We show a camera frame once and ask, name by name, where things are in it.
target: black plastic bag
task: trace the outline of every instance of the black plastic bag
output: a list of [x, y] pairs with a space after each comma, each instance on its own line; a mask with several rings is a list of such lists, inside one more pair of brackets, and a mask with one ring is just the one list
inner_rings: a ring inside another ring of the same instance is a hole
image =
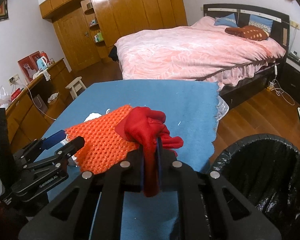
[[245, 137], [224, 150], [219, 171], [281, 232], [300, 240], [300, 152], [276, 135]]

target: blue table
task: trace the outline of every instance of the blue table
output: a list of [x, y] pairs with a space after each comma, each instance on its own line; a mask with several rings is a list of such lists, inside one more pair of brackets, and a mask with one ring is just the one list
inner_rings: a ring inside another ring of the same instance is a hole
[[[214, 152], [218, 86], [216, 83], [176, 80], [123, 80], [95, 83], [85, 90], [51, 125], [44, 137], [79, 124], [92, 112], [104, 115], [107, 109], [123, 105], [147, 106], [163, 111], [172, 137], [180, 136], [184, 146], [178, 160], [199, 171]], [[58, 144], [39, 159], [54, 154]], [[80, 171], [68, 167], [69, 178], [48, 192], [52, 200]], [[143, 193], [125, 193], [121, 239], [168, 239], [178, 214], [177, 194], [159, 193], [153, 198]]]

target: orange mesh cloth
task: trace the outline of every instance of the orange mesh cloth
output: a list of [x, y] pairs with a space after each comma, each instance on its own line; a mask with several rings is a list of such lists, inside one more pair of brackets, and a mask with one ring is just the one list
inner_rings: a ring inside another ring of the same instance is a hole
[[85, 140], [84, 147], [75, 154], [81, 171], [103, 173], [124, 160], [128, 152], [137, 149], [136, 143], [125, 141], [114, 131], [131, 110], [129, 105], [122, 106], [97, 119], [65, 129], [70, 140], [77, 136]]

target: bed frame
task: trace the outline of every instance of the bed frame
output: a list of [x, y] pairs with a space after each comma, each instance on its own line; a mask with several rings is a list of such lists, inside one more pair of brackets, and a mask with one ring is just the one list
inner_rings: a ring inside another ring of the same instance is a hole
[[[263, 18], [273, 20], [273, 26], [270, 37], [277, 41], [286, 51], [286, 55], [276, 61], [278, 65], [278, 75], [287, 60], [290, 42], [290, 17], [287, 14], [271, 9], [244, 5], [244, 4], [205, 4], [203, 5], [204, 16], [225, 17], [234, 13], [238, 27], [244, 27], [249, 24], [250, 15], [257, 15]], [[255, 74], [253, 78], [246, 78], [239, 81], [236, 87], [225, 86], [220, 96], [227, 102], [230, 109], [243, 103], [247, 99], [261, 92], [274, 79], [274, 68], [267, 69], [261, 73]]]

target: stool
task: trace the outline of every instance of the stool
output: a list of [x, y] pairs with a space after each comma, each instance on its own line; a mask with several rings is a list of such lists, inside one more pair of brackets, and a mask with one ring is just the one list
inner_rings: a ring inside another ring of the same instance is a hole
[[71, 94], [73, 100], [75, 100], [78, 97], [77, 92], [80, 89], [83, 89], [83, 90], [87, 89], [87, 87], [83, 84], [81, 79], [82, 79], [82, 77], [77, 77], [69, 85], [66, 86], [66, 89], [70, 89], [70, 94]]

